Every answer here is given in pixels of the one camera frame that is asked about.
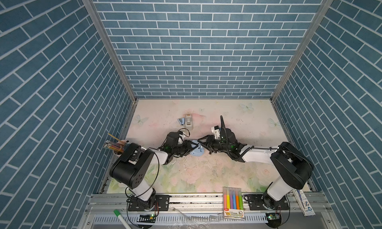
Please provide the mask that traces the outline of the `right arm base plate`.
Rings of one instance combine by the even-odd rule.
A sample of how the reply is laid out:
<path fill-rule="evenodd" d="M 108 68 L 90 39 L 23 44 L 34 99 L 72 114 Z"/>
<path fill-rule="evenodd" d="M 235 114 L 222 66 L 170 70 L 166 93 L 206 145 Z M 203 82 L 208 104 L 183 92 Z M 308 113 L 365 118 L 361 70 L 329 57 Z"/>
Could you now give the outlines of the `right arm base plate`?
<path fill-rule="evenodd" d="M 248 203 L 251 211 L 290 209 L 290 203 L 288 202 L 286 196 L 283 196 L 279 201 L 272 199 L 266 193 L 244 194 L 243 197 Z"/>

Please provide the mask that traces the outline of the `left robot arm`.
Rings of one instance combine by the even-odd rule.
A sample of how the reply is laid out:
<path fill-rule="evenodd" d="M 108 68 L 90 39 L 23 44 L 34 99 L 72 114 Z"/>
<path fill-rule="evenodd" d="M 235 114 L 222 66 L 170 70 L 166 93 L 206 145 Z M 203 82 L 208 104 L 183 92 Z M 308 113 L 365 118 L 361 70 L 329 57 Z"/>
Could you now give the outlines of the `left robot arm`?
<path fill-rule="evenodd" d="M 135 197 L 150 202 L 155 197 L 153 185 L 145 180 L 149 166 L 168 164 L 175 157 L 183 157 L 198 147 L 197 143 L 185 140 L 182 144 L 165 143 L 159 148 L 143 148 L 136 143 L 125 147 L 124 153 L 112 165 L 109 175 L 123 183 Z"/>

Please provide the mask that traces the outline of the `light blue alarm clock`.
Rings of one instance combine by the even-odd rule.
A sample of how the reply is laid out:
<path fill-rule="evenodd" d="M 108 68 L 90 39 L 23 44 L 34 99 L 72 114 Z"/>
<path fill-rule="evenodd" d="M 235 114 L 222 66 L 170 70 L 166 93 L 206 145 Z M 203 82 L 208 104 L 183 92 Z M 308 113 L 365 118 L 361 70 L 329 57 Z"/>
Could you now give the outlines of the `light blue alarm clock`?
<path fill-rule="evenodd" d="M 202 156 L 205 152 L 205 148 L 196 140 L 191 141 L 192 151 L 190 155 L 192 156 Z"/>

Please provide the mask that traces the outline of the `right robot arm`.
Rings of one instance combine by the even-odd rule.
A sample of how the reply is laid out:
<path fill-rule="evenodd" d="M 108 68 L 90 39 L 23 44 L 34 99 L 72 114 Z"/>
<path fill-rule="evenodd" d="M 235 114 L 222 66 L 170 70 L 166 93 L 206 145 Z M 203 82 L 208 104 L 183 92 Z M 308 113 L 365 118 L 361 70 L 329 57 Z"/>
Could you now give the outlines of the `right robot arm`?
<path fill-rule="evenodd" d="M 314 170 L 313 163 L 289 142 L 282 142 L 277 147 L 261 148 L 231 142 L 225 137 L 215 139 L 213 135 L 200 138 L 198 142 L 210 153 L 226 153 L 236 162 L 274 165 L 279 175 L 261 198 L 263 206 L 269 210 L 275 209 L 293 189 L 301 190 Z"/>

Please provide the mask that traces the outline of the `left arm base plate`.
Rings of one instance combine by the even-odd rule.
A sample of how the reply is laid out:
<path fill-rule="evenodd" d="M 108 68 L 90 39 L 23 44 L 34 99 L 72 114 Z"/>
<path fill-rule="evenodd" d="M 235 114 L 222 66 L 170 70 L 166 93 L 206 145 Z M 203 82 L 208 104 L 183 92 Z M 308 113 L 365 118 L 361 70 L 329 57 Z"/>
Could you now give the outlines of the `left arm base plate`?
<path fill-rule="evenodd" d="M 129 201 L 128 211 L 168 211 L 170 204 L 170 195 L 151 196 L 148 201 L 143 201 L 138 197 L 132 197 Z"/>

